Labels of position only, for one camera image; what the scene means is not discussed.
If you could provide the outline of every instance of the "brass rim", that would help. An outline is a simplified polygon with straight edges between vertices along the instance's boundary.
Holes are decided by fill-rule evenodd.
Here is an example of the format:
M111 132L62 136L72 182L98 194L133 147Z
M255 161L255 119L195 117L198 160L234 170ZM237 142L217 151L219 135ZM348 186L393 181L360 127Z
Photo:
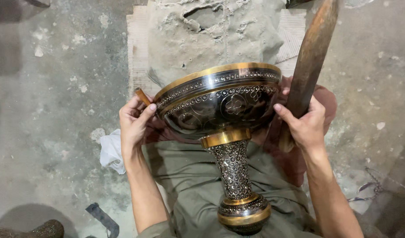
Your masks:
M269 64L269 63L249 62L249 63L231 63L231 64L226 64L226 65L221 65L221 66L217 66L217 67L213 67L213 68L209 68L209 69L205 69L202 71L192 73L190 75L187 75L183 78L180 78L180 79L168 84L166 87L161 89L156 94L156 96L154 97L154 101L156 102L159 99L159 97L161 95L163 95L165 92L167 92L168 90L173 89L174 87L176 87L180 84L183 84L184 82L187 82L189 80L196 79L196 78L206 76L209 74L215 74L215 73L227 71L227 70L247 69L247 68L273 69L273 70L276 70L280 75L282 74L282 72L280 71L280 69L278 67L276 67L272 64Z
M266 219L270 216L271 214L271 206L270 204L267 205L267 207L253 215L249 216L240 216L240 217L230 217L230 216L223 216L221 214L217 214L217 217L219 218L219 222L224 225L231 225L231 226L242 226L242 225L248 225L248 224L253 224L259 221L262 221L263 219Z
M223 203L226 205L241 205L244 203L249 203L252 202L254 200L256 200L258 198L258 194L257 193L252 193L251 196L249 196L248 198L244 198L244 199L240 199L240 200L229 200L229 199L224 199Z
M204 149L216 145L226 144L234 141L251 139L251 132L248 128L225 130L220 133L206 136L200 139Z
M198 96L201 96L201 95L204 95L204 94L209 94L209 93L211 93L211 92L220 91L220 90L223 90L223 89L230 89L230 88L236 88L236 87L241 87L241 86L251 86L251 85L271 85L271 86L276 86L276 87L278 87L278 84L277 84L277 83L270 83L270 82L247 82L247 83L240 83L240 84L228 84L228 85L226 85L226 86L218 87L218 88L215 88L215 89L209 89L209 90L202 91L202 92L200 92L200 93L192 94L192 95L189 96L189 97L186 97L186 98L184 98L184 99L178 100L178 101L176 101L176 102L174 102L174 103L172 103L172 104L166 106L166 107L163 109L163 111L161 111L161 112L159 113L159 116L162 117L168 110L171 110L172 108L174 108L174 107L177 106L178 104L181 104L181 103L183 103L183 102L186 101L186 100L190 100L191 98L198 97Z

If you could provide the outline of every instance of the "forearm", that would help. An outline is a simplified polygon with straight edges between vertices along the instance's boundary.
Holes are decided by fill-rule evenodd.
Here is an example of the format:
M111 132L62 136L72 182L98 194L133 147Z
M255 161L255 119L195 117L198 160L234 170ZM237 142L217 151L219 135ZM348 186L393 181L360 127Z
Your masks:
M130 156L130 163L125 166L131 187L136 229L141 233L151 225L166 221L169 215L141 149L133 149Z
M324 237L363 237L357 219L333 175L324 146L303 150L317 222Z

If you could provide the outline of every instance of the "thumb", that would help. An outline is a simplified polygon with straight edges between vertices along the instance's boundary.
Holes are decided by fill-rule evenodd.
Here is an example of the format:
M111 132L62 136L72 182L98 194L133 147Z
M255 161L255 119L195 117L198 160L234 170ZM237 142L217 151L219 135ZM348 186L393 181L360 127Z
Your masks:
M280 105L279 103L275 104L273 106L274 110L276 111L276 113L288 124L288 125L292 125L293 123L295 123L296 121L298 121L297 118L295 118L292 115L292 112L290 112L286 107L284 107L283 105Z
M141 125L145 125L145 123L147 123L147 121L154 115L154 113L156 112L157 106L152 103L149 106L147 106L147 108L141 113L141 115L139 116L139 118L135 121L135 123L139 123Z

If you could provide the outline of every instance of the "wooden stick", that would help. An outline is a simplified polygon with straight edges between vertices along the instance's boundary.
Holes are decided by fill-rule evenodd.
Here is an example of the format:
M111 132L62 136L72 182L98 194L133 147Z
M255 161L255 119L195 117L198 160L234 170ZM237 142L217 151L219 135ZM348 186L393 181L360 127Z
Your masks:
M286 105L296 118L307 113L336 25L337 14L338 0L323 0L302 41ZM284 152L290 152L294 145L295 141L288 124L283 122L280 128L279 148Z
M145 103L146 106L149 106L151 104L151 102L147 98L147 95L142 91L140 87L135 89L135 93Z

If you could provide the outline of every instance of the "green shirt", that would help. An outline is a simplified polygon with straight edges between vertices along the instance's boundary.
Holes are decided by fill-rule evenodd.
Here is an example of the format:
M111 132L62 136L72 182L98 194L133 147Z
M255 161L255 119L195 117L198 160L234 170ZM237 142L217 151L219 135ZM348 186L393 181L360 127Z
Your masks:
M154 179L174 201L171 220L145 229L138 238L244 237L217 220L217 206L224 198L215 158L199 144L162 141L142 147ZM307 197L288 183L273 158L250 142L248 173L254 192L272 207L263 229L251 237L316 238L317 225L308 214Z

